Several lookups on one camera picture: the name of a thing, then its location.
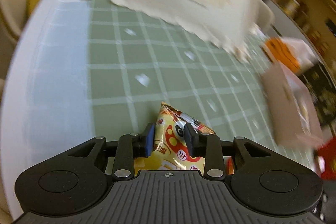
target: green checkered tablecloth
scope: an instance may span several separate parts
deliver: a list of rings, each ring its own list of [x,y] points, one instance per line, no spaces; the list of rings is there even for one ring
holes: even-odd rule
[[[245,136],[303,165],[308,151],[278,147],[259,73],[270,65],[257,36],[250,64],[179,26],[92,0],[89,100],[96,135],[117,140],[155,122],[161,101],[204,122],[222,140]]]

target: snack bag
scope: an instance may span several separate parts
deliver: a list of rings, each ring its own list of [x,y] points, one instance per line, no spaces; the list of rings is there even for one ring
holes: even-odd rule
[[[233,169],[232,157],[228,157],[224,161],[225,161],[226,173],[228,175],[233,175],[235,173],[235,171]]]
[[[162,102],[155,125],[154,151],[148,158],[134,160],[135,173],[139,170],[200,170],[203,173],[205,159],[190,157],[184,141],[187,122],[195,130],[215,134],[204,124]]]

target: circular indent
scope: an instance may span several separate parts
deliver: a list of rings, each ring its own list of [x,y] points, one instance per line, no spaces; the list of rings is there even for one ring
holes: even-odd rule
[[[265,172],[259,177],[259,181],[264,188],[276,193],[290,192],[299,184],[295,175],[281,170]]]
[[[40,187],[51,193],[66,192],[74,188],[77,183],[77,175],[64,170],[46,173],[39,180]]]

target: metal screw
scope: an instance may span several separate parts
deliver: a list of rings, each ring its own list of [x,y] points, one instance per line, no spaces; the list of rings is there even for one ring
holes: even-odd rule
[[[219,169],[210,169],[207,174],[213,178],[219,178],[224,175],[223,171]]]
[[[119,169],[116,172],[114,172],[114,175],[118,178],[126,178],[130,176],[131,172],[126,169]]]

